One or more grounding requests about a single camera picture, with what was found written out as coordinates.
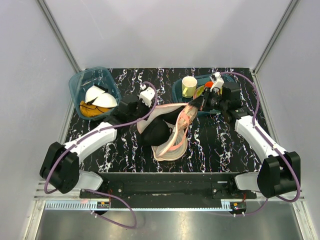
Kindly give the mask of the floral mesh laundry bag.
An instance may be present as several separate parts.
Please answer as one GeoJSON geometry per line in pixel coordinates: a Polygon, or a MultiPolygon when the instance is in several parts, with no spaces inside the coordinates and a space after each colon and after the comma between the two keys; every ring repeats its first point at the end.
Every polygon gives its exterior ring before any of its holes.
{"type": "Polygon", "coordinates": [[[187,140],[189,126],[198,113],[195,107],[187,103],[171,103],[170,105],[186,105],[186,107],[178,115],[177,122],[173,128],[173,134],[169,137],[169,140],[158,146],[158,149],[155,151],[155,154],[159,157],[168,151],[177,150],[182,145],[182,141],[184,139],[187,140]]]}

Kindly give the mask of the black bra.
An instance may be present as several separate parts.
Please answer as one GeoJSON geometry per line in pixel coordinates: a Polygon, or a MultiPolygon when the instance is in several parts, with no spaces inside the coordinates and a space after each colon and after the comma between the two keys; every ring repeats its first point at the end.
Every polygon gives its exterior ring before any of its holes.
{"type": "Polygon", "coordinates": [[[139,121],[136,126],[143,146],[160,146],[173,134],[178,116],[186,105],[165,104],[157,106],[147,120],[139,121]]]}

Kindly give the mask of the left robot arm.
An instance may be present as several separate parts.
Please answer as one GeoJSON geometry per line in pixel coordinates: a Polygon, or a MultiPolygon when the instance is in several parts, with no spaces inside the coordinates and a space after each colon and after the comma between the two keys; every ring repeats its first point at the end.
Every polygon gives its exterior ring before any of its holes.
{"type": "Polygon", "coordinates": [[[97,198],[108,193],[103,178],[93,171],[80,170],[81,162],[103,145],[113,142],[118,132],[147,119],[158,103],[157,96],[128,96],[93,130],[70,142],[52,143],[45,155],[39,175],[45,180],[44,193],[86,190],[97,198]]]}

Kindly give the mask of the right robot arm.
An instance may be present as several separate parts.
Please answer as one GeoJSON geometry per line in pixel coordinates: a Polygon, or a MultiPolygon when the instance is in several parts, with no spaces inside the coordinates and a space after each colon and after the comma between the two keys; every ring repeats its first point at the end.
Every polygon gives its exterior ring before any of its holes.
{"type": "Polygon", "coordinates": [[[224,83],[221,91],[206,87],[189,105],[199,111],[221,112],[224,120],[248,142],[261,161],[258,172],[239,173],[227,185],[230,197],[239,198],[245,191],[259,192],[267,199],[295,192],[293,202],[300,197],[300,156],[295,151],[286,151],[264,131],[256,117],[242,105],[238,83],[224,83]]]}

